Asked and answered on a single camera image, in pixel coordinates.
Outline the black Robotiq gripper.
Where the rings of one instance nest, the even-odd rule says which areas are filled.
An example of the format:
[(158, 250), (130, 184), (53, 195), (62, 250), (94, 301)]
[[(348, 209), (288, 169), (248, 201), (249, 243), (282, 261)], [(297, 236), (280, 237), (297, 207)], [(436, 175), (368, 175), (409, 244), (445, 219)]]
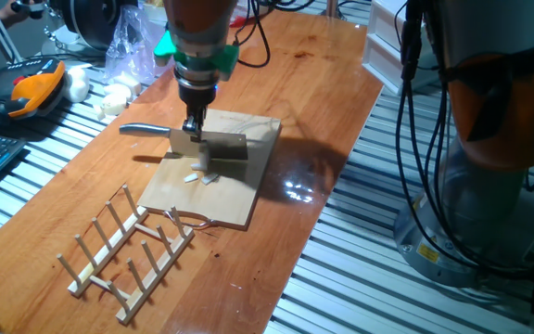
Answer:
[(200, 142), (207, 107), (216, 97), (216, 86), (203, 89), (180, 86), (179, 97), (186, 105), (186, 120), (182, 130), (190, 136), (191, 141)]

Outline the person's hand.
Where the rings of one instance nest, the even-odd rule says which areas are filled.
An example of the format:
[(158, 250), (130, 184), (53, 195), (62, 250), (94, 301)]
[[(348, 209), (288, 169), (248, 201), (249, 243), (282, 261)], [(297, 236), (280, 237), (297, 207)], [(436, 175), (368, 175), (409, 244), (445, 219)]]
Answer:
[(22, 22), (30, 16), (30, 13), (25, 10), (20, 9), (19, 11), (15, 11), (12, 8), (12, 5), (14, 3), (15, 0), (8, 0), (0, 8), (0, 20), (2, 20), (2, 22), (5, 24), (15, 24), (18, 22)]

